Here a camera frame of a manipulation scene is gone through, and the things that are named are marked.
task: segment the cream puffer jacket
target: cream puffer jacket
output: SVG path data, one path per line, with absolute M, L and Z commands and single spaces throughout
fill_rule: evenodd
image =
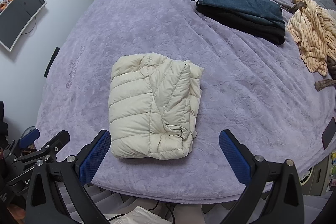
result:
M 121 57 L 112 68 L 111 151 L 119 158 L 178 159 L 192 150 L 203 68 L 156 53 Z

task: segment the white wall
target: white wall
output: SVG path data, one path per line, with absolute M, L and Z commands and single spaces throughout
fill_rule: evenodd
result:
M 43 74 L 51 55 L 94 0 L 46 1 L 46 7 L 36 16 L 36 27 L 19 38 L 12 52 L 0 45 L 0 101 L 4 101 L 10 140 L 35 125 L 45 83 Z

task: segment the purple bedspread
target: purple bedspread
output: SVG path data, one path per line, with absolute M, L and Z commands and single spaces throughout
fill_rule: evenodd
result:
M 286 20 L 290 14 L 283 12 Z M 193 151 L 185 158 L 117 159 L 108 152 L 93 183 L 119 193 L 177 203 L 218 203 L 244 189 L 219 148 L 230 129 L 253 154 L 294 160 L 299 173 L 321 161 L 321 135 L 335 114 L 335 88 L 317 92 L 289 33 L 281 46 L 223 26 L 190 0 L 95 0 L 71 31 L 44 87 L 36 127 L 40 148 L 60 130 L 76 155 L 109 128 L 112 65 L 123 55 L 157 52 L 203 67 Z

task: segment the tv screen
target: tv screen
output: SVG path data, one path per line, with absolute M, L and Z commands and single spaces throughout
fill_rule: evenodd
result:
M 28 23 L 45 5 L 45 0 L 12 0 L 0 13 L 0 44 L 11 51 Z

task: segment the black cable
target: black cable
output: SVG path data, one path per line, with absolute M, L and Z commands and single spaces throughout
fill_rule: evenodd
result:
M 152 209 L 149 209 L 149 210 L 147 210 L 147 211 L 152 211 L 152 210 L 155 210 L 155 209 L 157 208 L 157 206 L 158 206 L 158 205 L 159 205 L 159 201 L 156 203 L 156 205 L 155 205 L 155 207 L 154 207 L 154 208 L 152 208 Z M 118 217 L 121 217 L 121 216 L 124 216 L 124 215 L 125 215 L 125 214 L 114 216 L 114 217 L 112 217 L 112 218 L 108 219 L 108 221 L 114 220 L 114 219 L 116 219 L 116 218 L 118 218 Z
M 110 222 L 111 220 L 116 219 L 116 218 L 121 217 L 121 216 L 124 216 L 124 215 L 125 215 L 125 214 L 114 216 L 113 218 L 110 218 L 110 219 L 108 219 L 107 221 Z
M 34 30 L 34 28 L 35 28 L 35 26 L 36 26 L 36 16 L 34 16 L 34 18 L 35 18 L 35 24 L 34 24 L 34 27 L 31 29 L 31 31 L 22 33 L 21 35 L 23 35 L 23 34 L 28 34 L 28 33 L 32 32 L 32 31 Z
M 156 203 L 156 205 L 155 205 L 155 207 L 153 209 L 149 209 L 147 211 L 153 211 L 153 210 L 155 210 L 158 205 L 159 205 L 159 201 L 157 201 L 157 203 Z
M 168 204 L 166 203 L 166 207 L 168 208 L 169 212 L 171 213 L 171 216 L 173 218 L 173 224 L 175 224 L 175 217 L 174 217 L 174 214 L 173 214 L 173 211 L 171 210 L 170 207 L 168 207 Z

